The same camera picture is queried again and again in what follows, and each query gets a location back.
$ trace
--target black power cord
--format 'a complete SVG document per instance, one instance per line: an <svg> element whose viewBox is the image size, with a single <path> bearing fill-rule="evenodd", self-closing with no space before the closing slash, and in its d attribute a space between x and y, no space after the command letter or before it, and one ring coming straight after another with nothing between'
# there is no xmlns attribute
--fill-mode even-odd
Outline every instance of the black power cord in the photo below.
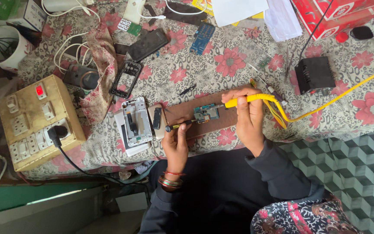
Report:
<svg viewBox="0 0 374 234"><path fill-rule="evenodd" d="M328 5L327 9L325 10L324 14L322 15L321 19L319 20L318 24L315 26L313 32L311 33L310 37L308 38L307 42L305 43L303 49L301 50L300 57L298 58L298 61L301 60L301 56L303 55L303 52L304 52L305 48L307 47L308 43L310 42L311 38L313 37L315 30L317 30L319 24L321 24L321 21L324 19L325 14L327 13L328 9L331 7L331 4L333 3L333 1L334 0L331 0L331 2Z"/></svg>
<svg viewBox="0 0 374 234"><path fill-rule="evenodd" d="M79 168L67 155L66 153L64 152L64 150L61 148L61 142L60 142L60 138L63 138L67 135L67 128L65 126L53 126L52 128L50 128L48 131L47 131L48 135L49 135L49 138L50 140L53 141L53 144L55 145L55 147L57 147L60 151L60 153L63 155L63 157L74 167L76 168L76 170L78 170L79 172L87 175L87 176L90 176L90 177L101 177L101 178L106 178L107 180L110 180L112 182L115 182L115 183L118 183L120 185L130 185L130 184L137 184L137 185L142 185L142 186L145 186L145 188L147 189L147 194L148 194L148 202L151 201L151 197L150 197L150 191L148 189L148 186L146 184L141 184L141 183L128 183L128 184L125 184L125 183L122 183L120 182L119 180L117 180L116 178L113 178L112 176L108 176L108 175L105 175L105 174L90 174L90 173L87 173L85 172L84 170L82 170L81 168Z"/></svg>

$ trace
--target black power supply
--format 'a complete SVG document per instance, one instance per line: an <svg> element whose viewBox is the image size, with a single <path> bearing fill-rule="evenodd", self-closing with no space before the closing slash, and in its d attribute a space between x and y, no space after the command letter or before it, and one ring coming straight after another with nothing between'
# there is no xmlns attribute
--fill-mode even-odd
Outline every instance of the black power supply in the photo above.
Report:
<svg viewBox="0 0 374 234"><path fill-rule="evenodd" d="M302 59L295 73L301 94L328 95L336 87L327 56Z"/></svg>

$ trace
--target pink patterned cloth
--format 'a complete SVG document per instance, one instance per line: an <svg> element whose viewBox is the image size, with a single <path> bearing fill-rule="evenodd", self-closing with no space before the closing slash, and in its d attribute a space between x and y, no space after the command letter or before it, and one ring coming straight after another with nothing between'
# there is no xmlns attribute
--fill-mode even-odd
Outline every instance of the pink patterned cloth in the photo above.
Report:
<svg viewBox="0 0 374 234"><path fill-rule="evenodd" d="M106 28L92 29L85 36L100 76L95 90L80 102L83 113L93 125L101 122L108 111L113 98L109 89L116 77L118 65L113 40Z"/></svg>

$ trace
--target bangle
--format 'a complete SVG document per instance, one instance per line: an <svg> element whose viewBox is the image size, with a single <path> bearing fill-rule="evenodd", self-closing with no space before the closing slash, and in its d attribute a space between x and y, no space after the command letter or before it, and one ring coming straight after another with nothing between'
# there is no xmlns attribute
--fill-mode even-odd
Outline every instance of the bangle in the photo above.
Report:
<svg viewBox="0 0 374 234"><path fill-rule="evenodd" d="M172 188L172 189L178 189L183 184L182 180L180 180L180 182L171 181L171 180L168 180L168 179L164 178L164 175L160 175L160 177L158 178L158 182L160 184L162 184L163 186L169 187L169 188Z"/></svg>
<svg viewBox="0 0 374 234"><path fill-rule="evenodd" d="M165 171L165 172L163 172L164 174L169 174L169 175L179 175L179 176L183 176L183 175L186 175L186 174L184 174L184 173L175 173L175 172L167 172L167 171Z"/></svg>

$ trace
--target blue circuit board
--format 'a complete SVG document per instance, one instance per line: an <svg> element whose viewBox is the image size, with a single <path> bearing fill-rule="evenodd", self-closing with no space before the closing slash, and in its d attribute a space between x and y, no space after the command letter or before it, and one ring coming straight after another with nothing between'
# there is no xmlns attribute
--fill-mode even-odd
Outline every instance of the blue circuit board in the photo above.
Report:
<svg viewBox="0 0 374 234"><path fill-rule="evenodd" d="M213 25L202 22L194 35L196 39L190 47L190 52L195 55L202 55L215 29Z"/></svg>
<svg viewBox="0 0 374 234"><path fill-rule="evenodd" d="M217 108L212 109L212 107L214 104L194 108L194 118L198 124L219 118Z"/></svg>

